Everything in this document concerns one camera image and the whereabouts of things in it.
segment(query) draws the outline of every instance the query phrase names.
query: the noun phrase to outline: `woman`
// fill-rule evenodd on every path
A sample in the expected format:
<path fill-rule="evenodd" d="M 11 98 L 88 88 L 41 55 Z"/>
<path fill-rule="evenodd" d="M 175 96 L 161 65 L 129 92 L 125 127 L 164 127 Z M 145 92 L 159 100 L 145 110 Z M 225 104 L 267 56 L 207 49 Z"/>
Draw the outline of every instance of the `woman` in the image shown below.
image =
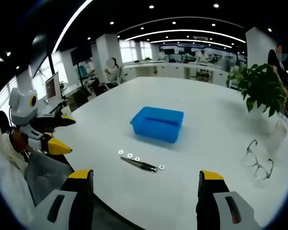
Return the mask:
<path fill-rule="evenodd" d="M 118 71 L 119 71 L 119 66 L 118 66 L 118 64 L 117 64 L 117 62 L 116 62 L 116 58 L 110 58 L 108 61 L 107 61 L 107 66 L 108 67 L 111 67 L 111 66 L 113 66 L 112 67 L 112 69 L 111 70 L 108 70 L 108 69 L 105 69 L 105 72 L 106 72 L 106 74 L 107 74 L 107 78 L 108 78 L 108 81 L 109 82 L 111 82 L 111 83 L 115 83 L 116 82 L 116 80 L 117 80 L 117 73 L 118 73 Z"/>

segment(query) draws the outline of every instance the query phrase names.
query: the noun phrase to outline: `computer monitor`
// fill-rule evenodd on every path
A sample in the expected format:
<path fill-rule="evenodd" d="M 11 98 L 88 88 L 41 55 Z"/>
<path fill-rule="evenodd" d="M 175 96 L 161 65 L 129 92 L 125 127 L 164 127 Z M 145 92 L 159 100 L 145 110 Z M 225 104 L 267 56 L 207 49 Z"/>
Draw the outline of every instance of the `computer monitor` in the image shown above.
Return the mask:
<path fill-rule="evenodd" d="M 56 72 L 51 78 L 46 81 L 46 93 L 48 102 L 56 99 L 62 99 L 58 72 Z"/>

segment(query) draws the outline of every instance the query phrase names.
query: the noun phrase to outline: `laboratory workstation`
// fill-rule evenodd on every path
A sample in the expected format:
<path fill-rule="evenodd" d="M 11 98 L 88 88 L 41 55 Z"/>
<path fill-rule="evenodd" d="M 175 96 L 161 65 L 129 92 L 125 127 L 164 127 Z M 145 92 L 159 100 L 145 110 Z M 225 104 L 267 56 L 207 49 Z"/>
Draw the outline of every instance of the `laboratory workstation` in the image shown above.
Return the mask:
<path fill-rule="evenodd" d="M 14 4 L 0 8 L 0 228 L 288 229 L 278 6 Z"/>

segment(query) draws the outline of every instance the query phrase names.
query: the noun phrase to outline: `white table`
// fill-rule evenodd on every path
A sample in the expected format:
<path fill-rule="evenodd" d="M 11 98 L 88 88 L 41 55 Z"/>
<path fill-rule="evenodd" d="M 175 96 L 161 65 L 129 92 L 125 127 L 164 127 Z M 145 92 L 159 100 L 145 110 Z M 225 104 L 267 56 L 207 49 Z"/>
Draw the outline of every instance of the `white table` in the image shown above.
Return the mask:
<path fill-rule="evenodd" d="M 144 107 L 184 112 L 175 144 L 134 134 L 130 120 Z M 117 213 L 146 230 L 195 230 L 198 176 L 210 170 L 224 176 L 268 224 L 288 194 L 288 135 L 274 158 L 270 179 L 257 183 L 243 161 L 248 144 L 264 136 L 249 122 L 245 102 L 234 90 L 173 78 L 136 78 L 73 112 L 76 124 L 55 137 L 73 148 L 66 158 L 75 170 L 94 170 L 95 194 Z M 277 115 L 270 121 L 276 121 Z M 124 150 L 152 165 L 157 174 L 122 160 Z"/>

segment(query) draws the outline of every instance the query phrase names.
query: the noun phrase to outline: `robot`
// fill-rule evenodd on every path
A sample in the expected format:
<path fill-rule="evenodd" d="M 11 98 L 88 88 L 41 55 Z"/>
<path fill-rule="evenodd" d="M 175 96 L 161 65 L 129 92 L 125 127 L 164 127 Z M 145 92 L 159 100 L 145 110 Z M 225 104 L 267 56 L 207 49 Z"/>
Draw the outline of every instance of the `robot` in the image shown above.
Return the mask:
<path fill-rule="evenodd" d="M 53 133 L 56 127 L 75 124 L 75 120 L 64 115 L 39 115 L 35 90 L 20 94 L 17 88 L 13 88 L 9 106 L 12 122 L 27 137 L 30 147 L 51 155 L 62 155 L 72 151 L 70 147 L 47 133 Z"/>

